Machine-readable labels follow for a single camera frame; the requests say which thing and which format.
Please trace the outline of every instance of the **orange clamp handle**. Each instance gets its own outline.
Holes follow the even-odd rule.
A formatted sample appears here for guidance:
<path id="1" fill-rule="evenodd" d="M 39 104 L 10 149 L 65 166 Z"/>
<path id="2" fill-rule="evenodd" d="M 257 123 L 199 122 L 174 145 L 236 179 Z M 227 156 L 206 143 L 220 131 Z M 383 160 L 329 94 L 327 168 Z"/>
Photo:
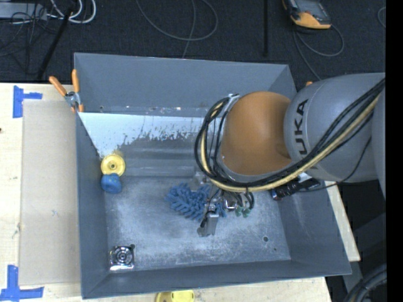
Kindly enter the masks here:
<path id="1" fill-rule="evenodd" d="M 78 83 L 78 76 L 76 69 L 73 69 L 71 72 L 71 81 L 73 83 L 74 92 L 78 93 L 80 91 L 80 84 Z"/>
<path id="2" fill-rule="evenodd" d="M 65 96 L 67 94 L 66 89 L 62 86 L 59 80 L 55 76 L 49 77 L 49 82 L 56 88 L 56 90 L 60 93 L 61 96 Z"/>

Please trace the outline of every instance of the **blue ball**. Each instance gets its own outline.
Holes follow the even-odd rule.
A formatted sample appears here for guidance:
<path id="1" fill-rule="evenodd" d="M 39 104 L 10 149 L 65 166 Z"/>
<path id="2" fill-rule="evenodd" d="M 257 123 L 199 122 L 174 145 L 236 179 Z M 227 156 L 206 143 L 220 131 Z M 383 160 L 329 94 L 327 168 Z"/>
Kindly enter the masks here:
<path id="1" fill-rule="evenodd" d="M 104 174 L 101 178 L 101 187 L 107 193 L 118 194 L 122 191 L 122 183 L 118 174 Z"/>

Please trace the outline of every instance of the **clamp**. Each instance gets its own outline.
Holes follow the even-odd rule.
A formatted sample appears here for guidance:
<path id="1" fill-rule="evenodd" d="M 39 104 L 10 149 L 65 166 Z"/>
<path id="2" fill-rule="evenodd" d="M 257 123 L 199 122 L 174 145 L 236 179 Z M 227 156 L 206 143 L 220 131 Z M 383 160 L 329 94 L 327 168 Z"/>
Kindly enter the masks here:
<path id="1" fill-rule="evenodd" d="M 60 93 L 60 95 L 64 97 L 67 104 L 70 105 L 71 111 L 75 113 L 77 109 L 78 112 L 84 112 L 84 105 L 81 102 L 79 94 L 80 85 L 78 82 L 76 69 L 73 69 L 71 72 L 71 80 L 74 91 L 67 92 L 66 89 L 63 87 L 63 85 L 59 82 L 59 80 L 55 76 L 49 77 L 49 82 L 52 83 L 52 85 L 56 88 L 56 90 Z"/>

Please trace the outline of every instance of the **bin floor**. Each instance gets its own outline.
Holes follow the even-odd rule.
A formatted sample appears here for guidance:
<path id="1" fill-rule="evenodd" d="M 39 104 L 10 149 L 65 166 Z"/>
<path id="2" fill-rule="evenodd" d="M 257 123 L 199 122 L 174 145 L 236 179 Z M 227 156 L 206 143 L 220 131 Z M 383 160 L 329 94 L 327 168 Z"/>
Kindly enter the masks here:
<path id="1" fill-rule="evenodd" d="M 123 191 L 105 193 L 108 245 L 134 244 L 134 270 L 290 259 L 278 203 L 267 192 L 255 194 L 247 218 L 230 212 L 219 218 L 215 235 L 199 237 L 200 222 L 164 200 L 181 182 L 192 180 L 122 176 Z"/>

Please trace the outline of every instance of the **yellow cable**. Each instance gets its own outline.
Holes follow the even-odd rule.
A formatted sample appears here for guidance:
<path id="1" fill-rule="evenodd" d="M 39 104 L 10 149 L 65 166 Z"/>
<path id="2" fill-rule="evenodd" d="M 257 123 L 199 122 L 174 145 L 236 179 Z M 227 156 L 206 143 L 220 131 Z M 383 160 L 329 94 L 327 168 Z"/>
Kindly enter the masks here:
<path id="1" fill-rule="evenodd" d="M 312 160 L 308 161 L 306 164 L 301 166 L 295 172 L 293 172 L 292 174 L 289 174 L 288 176 L 284 177 L 283 179 L 272 182 L 271 184 L 265 184 L 263 186 L 248 187 L 247 189 L 246 189 L 246 187 L 228 186 L 219 181 L 216 181 L 213 179 L 210 179 L 210 180 L 214 185 L 216 185 L 220 189 L 223 189 L 225 191 L 232 191 L 235 193 L 241 193 L 241 192 L 244 192 L 247 190 L 252 191 L 252 192 L 253 191 L 264 191 L 264 190 L 273 189 L 275 187 L 286 184 L 288 181 L 291 181 L 292 179 L 296 178 L 299 174 L 305 172 L 306 170 L 308 170 L 309 168 L 314 166 L 316 163 L 321 161 L 330 152 L 332 152 L 341 143 L 341 141 L 371 113 L 371 111 L 374 109 L 375 105 L 377 104 L 378 98 L 379 98 L 379 95 L 360 113 L 360 115 L 357 117 L 357 119 L 355 119 L 354 122 L 352 122 L 352 124 L 350 124 L 350 126 L 347 127 L 347 129 L 345 129 L 345 131 L 343 131 L 342 134 L 340 134 L 340 136 L 338 136 L 327 148 L 325 148 L 321 153 L 316 155 Z M 211 173 L 211 171 L 207 165 L 205 152 L 203 151 L 203 149 L 205 147 L 205 144 L 204 144 L 205 143 L 205 134 L 206 134 L 206 131 L 203 131 L 203 135 L 201 136 L 201 142 L 200 142 L 201 164 L 203 165 L 203 168 L 207 172 Z"/>

